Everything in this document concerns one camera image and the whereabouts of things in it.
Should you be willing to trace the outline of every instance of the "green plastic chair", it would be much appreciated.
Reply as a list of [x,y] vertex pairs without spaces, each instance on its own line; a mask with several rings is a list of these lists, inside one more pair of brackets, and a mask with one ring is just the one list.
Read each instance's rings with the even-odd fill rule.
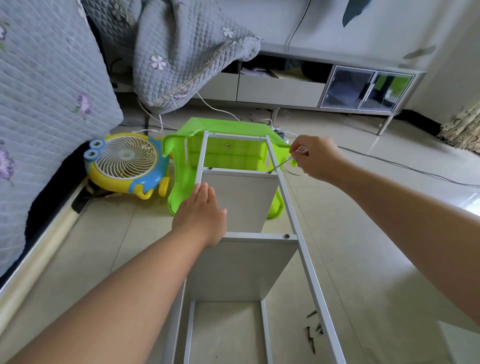
[[[173,215],[177,212],[180,203],[188,198],[195,185],[204,130],[237,135],[268,135],[279,163],[290,155],[290,146],[266,124],[190,118],[176,133],[167,135],[162,143],[162,155],[164,157],[173,153],[175,181],[172,192],[168,197],[168,207]],[[267,171],[273,168],[271,161],[269,161],[268,166],[265,165],[267,154],[265,142],[209,138],[204,166]],[[280,191],[277,190],[268,212],[268,218],[279,217],[284,207]]]

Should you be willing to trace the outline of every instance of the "quilted fabric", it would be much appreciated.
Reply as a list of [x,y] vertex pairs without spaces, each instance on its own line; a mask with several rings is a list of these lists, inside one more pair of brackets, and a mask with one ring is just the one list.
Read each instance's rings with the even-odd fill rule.
[[260,50],[260,38],[215,0],[83,2],[102,36],[133,66],[135,92],[160,113],[183,106],[232,61],[249,61]]
[[61,162],[122,120],[80,0],[0,2],[0,275]]

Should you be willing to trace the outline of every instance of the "fan grille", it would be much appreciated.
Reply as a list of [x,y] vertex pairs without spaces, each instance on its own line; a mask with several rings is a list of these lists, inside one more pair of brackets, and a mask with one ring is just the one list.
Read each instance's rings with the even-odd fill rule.
[[123,135],[107,141],[95,165],[107,177],[129,180],[146,175],[157,161],[158,152],[152,143],[138,136]]

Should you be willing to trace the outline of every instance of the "electric fan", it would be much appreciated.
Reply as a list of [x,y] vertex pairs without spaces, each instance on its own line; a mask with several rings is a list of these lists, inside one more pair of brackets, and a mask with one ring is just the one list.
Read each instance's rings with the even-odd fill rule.
[[162,157],[162,140],[120,133],[90,141],[84,153],[88,177],[107,191],[135,194],[146,200],[158,187],[166,196],[170,156]]

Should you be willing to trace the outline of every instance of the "person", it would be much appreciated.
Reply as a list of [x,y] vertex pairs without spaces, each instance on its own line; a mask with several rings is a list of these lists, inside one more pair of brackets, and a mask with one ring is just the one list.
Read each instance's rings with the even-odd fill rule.
[[[295,153],[300,146],[305,154]],[[333,140],[299,136],[290,152],[311,177],[349,195],[408,259],[480,324],[480,218],[349,161]],[[144,363],[196,258],[224,235],[215,191],[195,185],[172,230],[123,265],[8,363]]]

